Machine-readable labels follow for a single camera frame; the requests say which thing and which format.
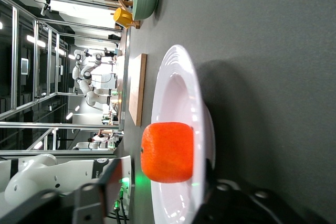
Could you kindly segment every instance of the orange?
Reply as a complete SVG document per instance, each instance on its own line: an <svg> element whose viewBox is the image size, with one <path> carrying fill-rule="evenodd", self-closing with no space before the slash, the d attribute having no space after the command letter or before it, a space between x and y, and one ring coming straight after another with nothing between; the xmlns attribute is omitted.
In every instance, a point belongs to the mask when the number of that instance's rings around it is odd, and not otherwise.
<svg viewBox="0 0 336 224"><path fill-rule="evenodd" d="M141 168L151 180L183 182L193 175L194 139L189 125L153 123L142 135Z"/></svg>

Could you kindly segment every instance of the fluorescent light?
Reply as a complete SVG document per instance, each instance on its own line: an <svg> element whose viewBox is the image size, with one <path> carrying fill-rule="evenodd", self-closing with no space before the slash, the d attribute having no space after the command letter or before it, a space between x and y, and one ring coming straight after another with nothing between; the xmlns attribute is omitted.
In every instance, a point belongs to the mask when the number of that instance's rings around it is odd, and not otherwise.
<svg viewBox="0 0 336 224"><path fill-rule="evenodd" d="M72 117L72 115L73 115L73 113L70 112L70 113L67 115L66 120L69 120L69 119Z"/></svg>
<svg viewBox="0 0 336 224"><path fill-rule="evenodd" d="M38 150L38 149L41 148L42 145L43 145L43 143L42 143L42 141L40 141L40 142L38 142L37 144L35 144L34 149L35 149L35 150Z"/></svg>
<svg viewBox="0 0 336 224"><path fill-rule="evenodd" d="M60 49L60 48L58 48L58 53L60 55L65 55L65 52L62 49Z"/></svg>
<svg viewBox="0 0 336 224"><path fill-rule="evenodd" d="M33 36L27 35L27 40L31 43L35 43L35 38ZM42 40L38 40L37 45L40 47L46 47L46 44Z"/></svg>

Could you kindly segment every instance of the wooden board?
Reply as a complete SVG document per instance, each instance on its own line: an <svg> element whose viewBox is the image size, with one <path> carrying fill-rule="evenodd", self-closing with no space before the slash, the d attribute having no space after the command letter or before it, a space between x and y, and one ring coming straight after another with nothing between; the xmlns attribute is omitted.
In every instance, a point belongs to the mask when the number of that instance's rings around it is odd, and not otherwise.
<svg viewBox="0 0 336 224"><path fill-rule="evenodd" d="M131 92L128 110L136 126L141 126L146 60L147 55L140 54L132 61L131 66Z"/></svg>

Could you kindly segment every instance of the yellow mug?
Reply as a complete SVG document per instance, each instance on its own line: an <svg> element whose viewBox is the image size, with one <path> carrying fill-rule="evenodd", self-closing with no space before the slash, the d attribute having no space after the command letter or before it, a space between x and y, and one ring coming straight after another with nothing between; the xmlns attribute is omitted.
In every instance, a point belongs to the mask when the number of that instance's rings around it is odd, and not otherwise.
<svg viewBox="0 0 336 224"><path fill-rule="evenodd" d="M132 14L121 8L115 11L113 14L114 21L125 28L129 28L133 23Z"/></svg>

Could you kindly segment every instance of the white plate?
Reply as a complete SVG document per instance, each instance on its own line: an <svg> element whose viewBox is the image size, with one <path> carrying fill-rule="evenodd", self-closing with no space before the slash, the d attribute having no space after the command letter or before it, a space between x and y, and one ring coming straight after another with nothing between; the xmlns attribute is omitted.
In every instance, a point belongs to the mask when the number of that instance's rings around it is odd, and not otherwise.
<svg viewBox="0 0 336 224"><path fill-rule="evenodd" d="M166 53L155 86L152 123L182 122L194 130L193 176L186 182L151 181L156 224L192 222L204 199L205 161L214 164L214 131L196 71L187 51L175 45Z"/></svg>

